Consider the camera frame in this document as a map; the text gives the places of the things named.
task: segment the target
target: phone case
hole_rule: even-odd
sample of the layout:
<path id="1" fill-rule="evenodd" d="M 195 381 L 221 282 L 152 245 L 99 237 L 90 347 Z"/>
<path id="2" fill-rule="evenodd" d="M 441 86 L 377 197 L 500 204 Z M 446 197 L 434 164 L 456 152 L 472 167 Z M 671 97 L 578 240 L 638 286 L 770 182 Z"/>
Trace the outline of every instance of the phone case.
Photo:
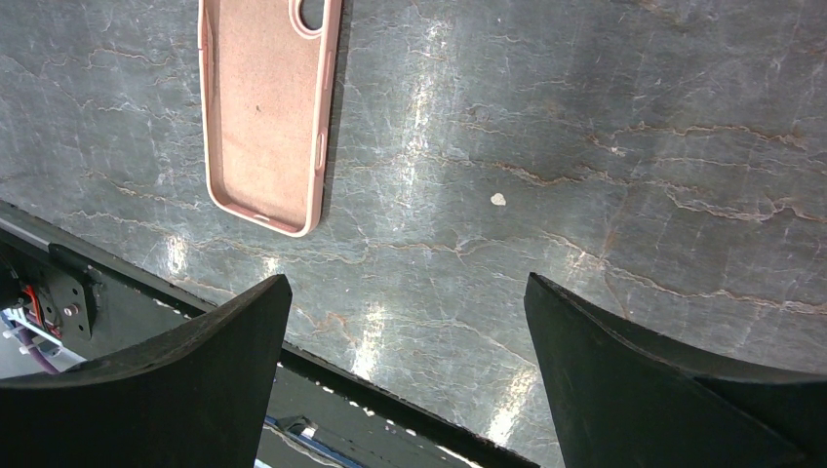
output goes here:
<path id="1" fill-rule="evenodd" d="M 341 0 L 200 0 L 207 185 L 222 209 L 292 237 L 322 210 Z"/>

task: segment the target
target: screw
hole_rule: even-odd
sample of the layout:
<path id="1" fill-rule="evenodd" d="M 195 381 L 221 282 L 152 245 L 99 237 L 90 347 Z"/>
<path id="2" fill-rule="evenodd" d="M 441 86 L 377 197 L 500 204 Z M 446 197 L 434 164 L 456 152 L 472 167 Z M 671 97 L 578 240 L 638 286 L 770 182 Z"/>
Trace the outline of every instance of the screw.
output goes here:
<path id="1" fill-rule="evenodd" d="M 66 317 L 71 317 L 71 316 L 77 315 L 79 313 L 80 313 L 80 310 L 78 310 L 78 307 L 75 304 L 70 304 L 70 305 L 63 308 L 63 314 L 65 314 Z"/>

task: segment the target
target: marble tabletop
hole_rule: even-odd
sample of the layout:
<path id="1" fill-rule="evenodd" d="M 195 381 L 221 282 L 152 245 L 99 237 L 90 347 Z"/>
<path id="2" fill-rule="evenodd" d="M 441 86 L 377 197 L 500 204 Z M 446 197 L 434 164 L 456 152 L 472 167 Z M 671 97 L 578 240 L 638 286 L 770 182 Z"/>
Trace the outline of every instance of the marble tabletop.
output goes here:
<path id="1" fill-rule="evenodd" d="M 216 303 L 286 273 L 290 343 L 543 466 L 531 271 L 827 371 L 827 3 L 345 3 L 307 237 L 208 196 L 196 0 L 0 2 L 0 198 Z"/>

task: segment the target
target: floor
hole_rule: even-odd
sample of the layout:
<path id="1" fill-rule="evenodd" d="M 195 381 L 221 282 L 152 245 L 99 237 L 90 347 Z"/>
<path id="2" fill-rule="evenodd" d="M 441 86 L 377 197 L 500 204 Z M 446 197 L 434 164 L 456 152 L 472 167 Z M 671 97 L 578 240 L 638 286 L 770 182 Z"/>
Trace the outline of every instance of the floor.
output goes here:
<path id="1" fill-rule="evenodd" d="M 348 0 L 300 240 L 207 194 L 196 19 L 0 4 L 0 198 L 215 302 L 286 273 L 289 342 L 543 466 L 531 271 L 827 371 L 824 2 Z"/>

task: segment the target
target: blue wire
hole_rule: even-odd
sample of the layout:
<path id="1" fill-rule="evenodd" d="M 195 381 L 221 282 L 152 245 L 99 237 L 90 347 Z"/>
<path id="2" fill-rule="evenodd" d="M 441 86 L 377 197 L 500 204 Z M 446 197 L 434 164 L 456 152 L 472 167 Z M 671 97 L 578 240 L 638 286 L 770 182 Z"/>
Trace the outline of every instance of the blue wire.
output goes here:
<path id="1" fill-rule="evenodd" d="M 313 439 L 310 439 L 309 437 L 300 436 L 300 435 L 297 436 L 295 434 L 291 434 L 289 432 L 282 431 L 281 428 L 279 427 L 279 421 L 277 421 L 276 418 L 273 417 L 273 416 L 266 415 L 264 417 L 264 422 L 267 423 L 270 426 L 273 426 L 274 429 L 278 429 L 283 434 L 287 434 L 288 437 L 290 437 L 291 439 L 296 440 L 297 442 L 299 442 L 303 446 L 314 449 L 314 450 L 318 451 L 319 453 L 322 453 L 323 455 L 327 456 L 328 458 L 332 458 L 333 460 L 341 463 L 342 465 L 344 465 L 345 468 L 363 468 L 362 465 L 356 463 L 355 461 L 353 461 L 349 458 L 345 458 L 344 456 L 340 455 L 338 452 L 335 452 L 335 451 L 331 450 L 330 448 L 326 447 L 325 445 L 320 444 L 320 443 L 314 441 Z"/>

